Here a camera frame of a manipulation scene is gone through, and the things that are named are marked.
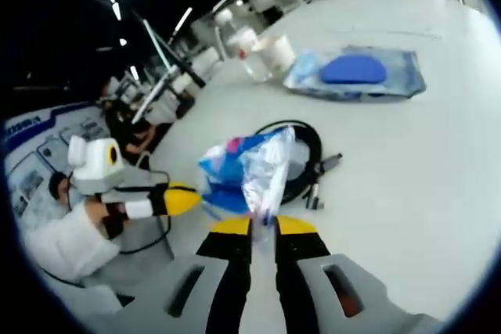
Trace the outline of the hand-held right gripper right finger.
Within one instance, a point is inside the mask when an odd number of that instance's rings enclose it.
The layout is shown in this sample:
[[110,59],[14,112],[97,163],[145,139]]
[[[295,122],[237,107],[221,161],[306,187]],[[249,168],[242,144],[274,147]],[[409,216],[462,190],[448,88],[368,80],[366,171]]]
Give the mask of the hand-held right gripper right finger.
[[374,275],[332,254],[306,221],[276,218],[276,285],[289,333],[419,333]]

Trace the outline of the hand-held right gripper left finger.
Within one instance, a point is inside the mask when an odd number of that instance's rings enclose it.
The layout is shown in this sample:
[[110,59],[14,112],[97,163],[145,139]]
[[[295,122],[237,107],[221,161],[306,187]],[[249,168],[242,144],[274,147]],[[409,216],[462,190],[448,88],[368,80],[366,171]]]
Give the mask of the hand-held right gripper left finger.
[[182,262],[164,306],[181,333],[238,333],[251,287],[251,220],[218,222]]

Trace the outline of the person's left hand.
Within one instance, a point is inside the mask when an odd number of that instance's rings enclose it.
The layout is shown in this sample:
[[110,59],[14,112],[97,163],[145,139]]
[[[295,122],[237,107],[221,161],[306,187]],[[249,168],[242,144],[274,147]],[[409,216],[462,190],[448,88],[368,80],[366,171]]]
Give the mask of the person's left hand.
[[115,239],[130,221],[124,203],[103,203],[93,196],[84,200],[85,213],[106,239]]

